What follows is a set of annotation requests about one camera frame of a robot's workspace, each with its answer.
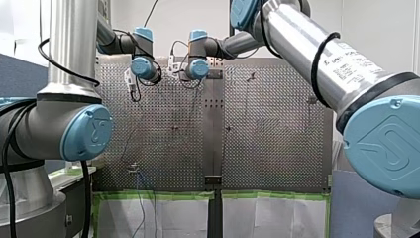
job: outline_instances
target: white wall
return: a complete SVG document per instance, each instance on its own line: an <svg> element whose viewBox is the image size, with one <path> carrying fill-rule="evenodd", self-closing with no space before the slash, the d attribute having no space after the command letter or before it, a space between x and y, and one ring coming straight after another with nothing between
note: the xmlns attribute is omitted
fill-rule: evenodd
<svg viewBox="0 0 420 238"><path fill-rule="evenodd" d="M0 0L0 54L48 65L38 44L50 36L52 1Z"/></svg>
<svg viewBox="0 0 420 238"><path fill-rule="evenodd" d="M344 0L343 39L385 70L414 70L418 0Z"/></svg>
<svg viewBox="0 0 420 238"><path fill-rule="evenodd" d="M143 26L155 0L113 0L111 23L114 28L132 31ZM394 0L309 0L312 19L326 30L342 33L342 39L389 71L419 72L419 2ZM148 24L154 31L156 56L167 56L174 40L188 41L193 29L209 35L229 35L228 0L159 0ZM178 56L186 48L177 47ZM272 54L262 48L254 57ZM334 132L334 140L341 135Z"/></svg>
<svg viewBox="0 0 420 238"><path fill-rule="evenodd" d="M133 31L143 26L155 0L112 0L113 28ZM329 31L341 30L341 0L311 0L312 17ZM155 56L167 56L174 40L188 42L189 32L204 29L209 36L223 39L229 36L229 0L159 0L149 20L154 32ZM183 56L184 47L175 53ZM262 48L255 57L272 57Z"/></svg>

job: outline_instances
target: teal joint cap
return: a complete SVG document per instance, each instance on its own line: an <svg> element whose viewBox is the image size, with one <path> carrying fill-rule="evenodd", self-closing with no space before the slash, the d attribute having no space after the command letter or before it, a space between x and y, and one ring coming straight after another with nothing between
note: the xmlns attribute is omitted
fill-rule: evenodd
<svg viewBox="0 0 420 238"><path fill-rule="evenodd" d="M257 12L258 0L234 0L231 8L231 25L238 30L245 30Z"/></svg>
<svg viewBox="0 0 420 238"><path fill-rule="evenodd" d="M372 101L350 118L345 153L371 185L401 197L420 199L420 96Z"/></svg>
<svg viewBox="0 0 420 238"><path fill-rule="evenodd" d="M209 73L209 64L204 59L195 59L189 66L193 79L203 79Z"/></svg>
<svg viewBox="0 0 420 238"><path fill-rule="evenodd" d="M61 157L70 162L99 156L111 140L113 119L100 104L84 107L68 124L61 138Z"/></svg>
<svg viewBox="0 0 420 238"><path fill-rule="evenodd" d="M207 38L207 32L205 30L194 30L189 33L189 42L197 41L203 38Z"/></svg>
<svg viewBox="0 0 420 238"><path fill-rule="evenodd" d="M133 59L131 71L135 76L141 79L150 79L154 76L152 64L143 57Z"/></svg>
<svg viewBox="0 0 420 238"><path fill-rule="evenodd" d="M134 34L136 34L140 37L143 37L143 38L145 38L145 39L147 39L151 42L154 41L154 34L153 34L152 30L149 29L149 28L137 27L134 30Z"/></svg>

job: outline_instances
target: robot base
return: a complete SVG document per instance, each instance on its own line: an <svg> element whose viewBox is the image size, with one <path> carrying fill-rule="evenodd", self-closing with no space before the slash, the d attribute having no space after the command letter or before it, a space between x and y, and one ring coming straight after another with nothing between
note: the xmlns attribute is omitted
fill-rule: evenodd
<svg viewBox="0 0 420 238"><path fill-rule="evenodd" d="M53 203L25 215L16 222L19 238L65 238L65 195L58 192ZM9 221L0 220L0 237L10 238Z"/></svg>
<svg viewBox="0 0 420 238"><path fill-rule="evenodd" d="M409 238L420 232L420 201L401 198L392 214L374 222L374 238Z"/></svg>

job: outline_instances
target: perforated metal panel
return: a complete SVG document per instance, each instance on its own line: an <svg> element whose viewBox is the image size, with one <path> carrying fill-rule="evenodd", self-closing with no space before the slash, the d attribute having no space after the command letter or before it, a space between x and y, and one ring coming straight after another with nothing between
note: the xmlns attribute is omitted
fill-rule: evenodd
<svg viewBox="0 0 420 238"><path fill-rule="evenodd" d="M309 84L279 59L227 62L225 79L223 188L324 191L332 115Z"/></svg>
<svg viewBox="0 0 420 238"><path fill-rule="evenodd" d="M103 103L115 128L95 189L135 188L138 182L161 190L204 189L202 87L188 90L165 75L157 86L140 85L142 100L134 103L123 77L130 64L130 56L98 60ZM161 66L165 71L164 60ZM134 163L144 179L128 172Z"/></svg>
<svg viewBox="0 0 420 238"><path fill-rule="evenodd" d="M167 59L159 62L165 71ZM124 83L130 63L129 56L98 60L97 77L115 129L99 160L95 189L135 188L138 177L128 173L132 164L160 190L203 190L209 173L221 174L223 189L328 187L332 113L313 104L309 85L283 61L225 61L225 79L206 80L195 91L165 75L156 87L141 86L140 103L130 100Z"/></svg>

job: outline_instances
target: white label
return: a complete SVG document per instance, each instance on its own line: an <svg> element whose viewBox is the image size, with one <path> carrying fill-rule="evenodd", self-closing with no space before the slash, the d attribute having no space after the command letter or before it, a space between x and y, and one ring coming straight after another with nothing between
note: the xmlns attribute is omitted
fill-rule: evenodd
<svg viewBox="0 0 420 238"><path fill-rule="evenodd" d="M124 81L127 84L129 92L132 92L136 89L134 84L135 81L133 80L133 74L131 73L130 68L127 68L127 70L124 71Z"/></svg>
<svg viewBox="0 0 420 238"><path fill-rule="evenodd" d="M345 50L343 54L336 54L323 61L324 66L332 71L337 78L348 86L358 88L364 80L375 83L378 78L369 76L372 73L383 72L383 69L355 49L345 43L338 43Z"/></svg>

